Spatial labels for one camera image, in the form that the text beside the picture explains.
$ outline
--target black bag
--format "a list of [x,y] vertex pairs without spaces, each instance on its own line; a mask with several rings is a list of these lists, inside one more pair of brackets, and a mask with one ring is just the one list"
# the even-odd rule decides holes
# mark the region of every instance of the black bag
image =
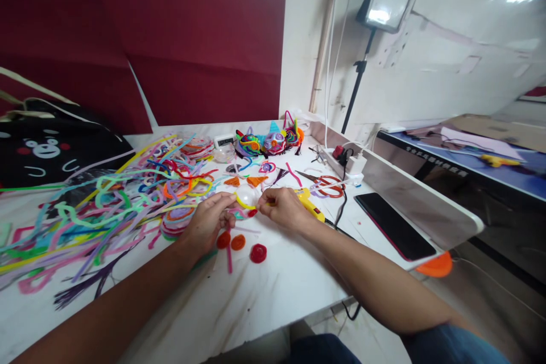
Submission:
[[[0,74],[61,101],[28,98],[21,102],[0,91],[0,98],[19,104],[0,118],[3,188],[64,182],[78,169],[132,150],[121,135],[72,101],[1,67]],[[103,167],[117,169],[129,155]]]

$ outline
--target smartphone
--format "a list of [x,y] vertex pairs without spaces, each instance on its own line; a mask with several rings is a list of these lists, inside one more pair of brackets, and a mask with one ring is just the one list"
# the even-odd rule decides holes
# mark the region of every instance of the smartphone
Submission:
[[434,247],[378,193],[354,199],[405,260],[413,262],[436,254]]

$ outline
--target person's left hand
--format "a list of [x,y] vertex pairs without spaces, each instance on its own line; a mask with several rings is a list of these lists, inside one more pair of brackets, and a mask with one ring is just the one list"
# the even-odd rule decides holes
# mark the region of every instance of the person's left hand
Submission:
[[219,192],[197,206],[180,239],[187,240],[199,257],[212,250],[220,228],[235,227],[235,216],[228,213],[226,208],[231,207],[236,198],[233,193]]

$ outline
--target forearm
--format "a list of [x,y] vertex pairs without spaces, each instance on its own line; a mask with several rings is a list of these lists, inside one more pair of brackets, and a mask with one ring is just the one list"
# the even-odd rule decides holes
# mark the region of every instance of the forearm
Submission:
[[115,362],[199,254],[179,240],[48,333],[14,362]]
[[315,245],[381,324],[397,334],[413,334],[451,322],[473,330],[448,304],[397,264],[316,221],[300,234]]

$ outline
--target red paper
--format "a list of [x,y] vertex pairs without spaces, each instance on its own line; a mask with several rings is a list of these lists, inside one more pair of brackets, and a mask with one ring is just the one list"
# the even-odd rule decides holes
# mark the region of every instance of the red paper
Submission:
[[160,125],[278,117],[285,0],[103,0]]
[[[124,134],[150,123],[101,0],[1,0],[0,66],[103,116]],[[0,76],[0,89],[21,99],[50,98]],[[0,101],[0,112],[11,106]]]

